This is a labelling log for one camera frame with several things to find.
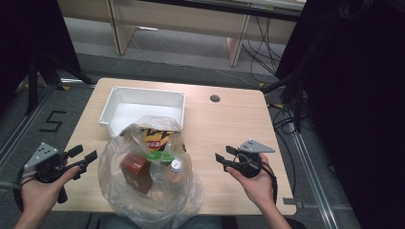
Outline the black metal stand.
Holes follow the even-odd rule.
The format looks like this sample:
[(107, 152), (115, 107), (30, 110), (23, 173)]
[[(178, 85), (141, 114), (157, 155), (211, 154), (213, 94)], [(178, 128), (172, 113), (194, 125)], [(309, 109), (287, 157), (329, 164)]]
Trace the black metal stand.
[(293, 113), (292, 115), (292, 120), (293, 120), (293, 125), (295, 127), (295, 131), (300, 134), (301, 133), (301, 111), (302, 111), (302, 105), (303, 105), (303, 87), (301, 83), (301, 74), (299, 73), (292, 73), (288, 75), (287, 77), (279, 80), (278, 82), (271, 84), (270, 86), (267, 86), (265, 88), (261, 89), (261, 92), (263, 94), (270, 93), (280, 87), (284, 86), (285, 89), (283, 93), (280, 95), (281, 101), (286, 104), (294, 105)]

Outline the green snack packet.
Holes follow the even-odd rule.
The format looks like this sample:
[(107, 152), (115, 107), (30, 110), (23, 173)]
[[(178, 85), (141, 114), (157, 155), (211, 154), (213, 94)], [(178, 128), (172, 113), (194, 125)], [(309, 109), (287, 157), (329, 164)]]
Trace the green snack packet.
[(165, 151), (150, 151), (147, 153), (141, 152), (140, 154), (150, 161), (157, 161), (163, 164), (170, 164), (175, 159)]

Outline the aluminium floor rail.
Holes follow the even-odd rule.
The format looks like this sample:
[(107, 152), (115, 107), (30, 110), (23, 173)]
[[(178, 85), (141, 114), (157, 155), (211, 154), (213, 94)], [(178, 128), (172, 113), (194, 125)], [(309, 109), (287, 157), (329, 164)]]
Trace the aluminium floor rail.
[(326, 197), (325, 191), (321, 185), (320, 179), (316, 174), (314, 165), (309, 156), (307, 145), (305, 144), (302, 135), (298, 132), (298, 129), (295, 127), (294, 124), (289, 124), (289, 128), (292, 131), (294, 144), (298, 151), (298, 155), (303, 163), (305, 173), (309, 180), (309, 185), (313, 192), (313, 196), (317, 203), (321, 217), (325, 223), (325, 227), (326, 229), (339, 229), (336, 216), (330, 206), (330, 202)]
[(54, 91), (55, 87), (48, 87), (44, 90), (44, 92), (38, 98), (36, 107), (32, 109), (29, 114), (25, 114), (23, 116), (22, 120), (18, 123), (17, 127), (14, 129), (7, 141), (0, 148), (0, 172), (8, 163), (23, 137), (27, 134), (29, 128), (43, 110), (44, 104), (51, 97)]

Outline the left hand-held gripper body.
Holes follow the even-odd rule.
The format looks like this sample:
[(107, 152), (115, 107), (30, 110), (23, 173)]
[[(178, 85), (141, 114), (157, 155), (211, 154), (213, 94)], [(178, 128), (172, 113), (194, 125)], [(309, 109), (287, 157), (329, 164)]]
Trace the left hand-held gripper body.
[(68, 170), (66, 161), (69, 157), (74, 157), (74, 155), (61, 152), (42, 142), (23, 168), (31, 170), (39, 181), (52, 183)]

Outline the black curtain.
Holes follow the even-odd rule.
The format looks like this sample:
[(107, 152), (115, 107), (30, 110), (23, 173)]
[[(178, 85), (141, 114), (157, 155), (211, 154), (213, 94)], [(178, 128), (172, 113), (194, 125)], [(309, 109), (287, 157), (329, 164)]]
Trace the black curtain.
[(277, 75), (300, 85), (361, 229), (405, 229), (405, 0), (307, 0)]
[(57, 0), (0, 0), (0, 110), (29, 72), (44, 65), (41, 54), (80, 72), (71, 37)]

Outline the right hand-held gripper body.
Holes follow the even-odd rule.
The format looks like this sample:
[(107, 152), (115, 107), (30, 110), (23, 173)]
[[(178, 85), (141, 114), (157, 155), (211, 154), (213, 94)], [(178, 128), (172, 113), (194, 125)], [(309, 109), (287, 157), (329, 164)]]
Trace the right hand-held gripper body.
[(262, 160), (260, 153), (274, 153), (275, 150), (253, 139), (247, 140), (233, 151), (236, 158), (239, 159), (236, 165), (244, 177), (256, 177), (261, 172)]

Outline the person's left hand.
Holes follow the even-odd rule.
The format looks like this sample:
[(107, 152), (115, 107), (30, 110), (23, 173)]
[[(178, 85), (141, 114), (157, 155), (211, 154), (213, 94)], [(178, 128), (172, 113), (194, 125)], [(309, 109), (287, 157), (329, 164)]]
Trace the person's left hand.
[(79, 171), (75, 166), (51, 183), (43, 183), (34, 177), (25, 177), (22, 181), (23, 214), (45, 216), (55, 206), (59, 192)]

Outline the brown carton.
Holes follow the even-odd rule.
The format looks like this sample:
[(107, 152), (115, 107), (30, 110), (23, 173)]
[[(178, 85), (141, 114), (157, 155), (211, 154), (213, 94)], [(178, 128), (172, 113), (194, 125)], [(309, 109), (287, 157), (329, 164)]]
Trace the brown carton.
[(150, 167), (151, 162), (145, 156), (135, 152), (126, 155), (120, 162), (120, 168), (126, 182), (136, 191), (145, 195), (153, 185)]

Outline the clear plastic bag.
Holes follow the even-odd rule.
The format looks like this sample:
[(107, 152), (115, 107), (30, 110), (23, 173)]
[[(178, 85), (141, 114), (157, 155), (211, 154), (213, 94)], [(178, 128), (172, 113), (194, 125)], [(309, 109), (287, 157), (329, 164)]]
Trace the clear plastic bag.
[[(147, 116), (149, 123), (133, 123), (107, 143), (98, 163), (98, 181), (103, 197), (113, 211), (133, 221), (141, 229), (176, 229), (198, 214), (203, 188), (192, 168), (181, 130), (173, 130), (176, 121), (163, 116)], [(120, 162), (131, 152), (150, 152), (142, 147), (141, 129), (174, 131), (163, 151), (182, 162), (175, 174), (170, 164), (150, 161), (153, 185), (145, 195), (125, 180)]]

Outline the white plastic bin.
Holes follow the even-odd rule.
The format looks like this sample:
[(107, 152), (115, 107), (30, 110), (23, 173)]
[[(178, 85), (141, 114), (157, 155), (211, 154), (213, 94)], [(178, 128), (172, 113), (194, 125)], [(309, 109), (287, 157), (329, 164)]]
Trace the white plastic bin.
[(185, 93), (115, 86), (98, 123), (117, 136), (132, 123), (149, 123), (147, 116), (163, 116), (176, 121), (173, 130), (181, 130), (184, 110)]

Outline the black tripod stand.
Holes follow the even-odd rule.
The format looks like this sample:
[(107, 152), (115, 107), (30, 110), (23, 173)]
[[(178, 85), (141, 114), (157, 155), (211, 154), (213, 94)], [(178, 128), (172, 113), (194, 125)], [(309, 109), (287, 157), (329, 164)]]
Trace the black tripod stand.
[(96, 84), (96, 82), (92, 78), (83, 74), (81, 70), (75, 69), (72, 65), (62, 61), (60, 58), (57, 58), (46, 52), (35, 53), (29, 59), (29, 100), (26, 115), (31, 115), (38, 105), (38, 74), (40, 74), (47, 85), (55, 85), (58, 88), (61, 88), (61, 78), (56, 72), (57, 69), (61, 69), (71, 74), (72, 76), (86, 84)]

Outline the light wooden desk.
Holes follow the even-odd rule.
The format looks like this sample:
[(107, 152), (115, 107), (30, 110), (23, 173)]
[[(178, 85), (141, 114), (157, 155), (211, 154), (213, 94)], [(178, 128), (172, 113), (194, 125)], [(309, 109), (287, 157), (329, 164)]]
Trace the light wooden desk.
[(285, 45), (307, 0), (57, 1), (66, 17), (109, 23), (118, 54), (136, 28), (152, 27), (222, 36), (234, 67), (245, 39)]

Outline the person's right hand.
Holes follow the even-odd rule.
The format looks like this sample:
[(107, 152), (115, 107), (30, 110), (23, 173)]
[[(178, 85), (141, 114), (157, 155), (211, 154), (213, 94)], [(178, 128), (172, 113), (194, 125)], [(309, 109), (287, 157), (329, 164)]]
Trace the person's right hand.
[(226, 170), (241, 183), (247, 197), (263, 214), (276, 210), (272, 181), (267, 172), (262, 170), (256, 177), (247, 178), (232, 167), (227, 167)]

